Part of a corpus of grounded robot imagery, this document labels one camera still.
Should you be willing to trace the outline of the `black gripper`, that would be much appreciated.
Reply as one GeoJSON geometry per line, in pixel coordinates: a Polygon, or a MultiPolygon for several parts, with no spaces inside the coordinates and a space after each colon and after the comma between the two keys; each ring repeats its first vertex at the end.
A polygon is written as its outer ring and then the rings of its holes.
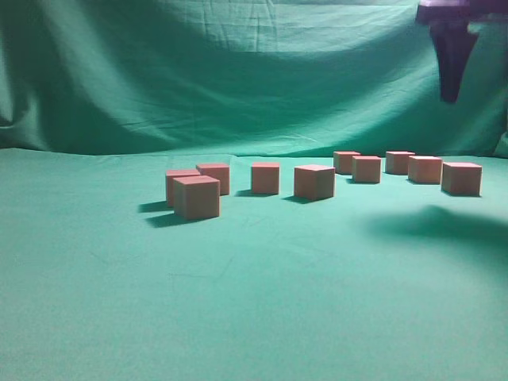
{"type": "Polygon", "coordinates": [[[469,30],[468,22],[506,20],[507,1],[503,0],[418,3],[416,22],[430,25],[429,34],[437,54],[443,102],[457,101],[465,68],[479,39],[478,33],[469,30]]]}

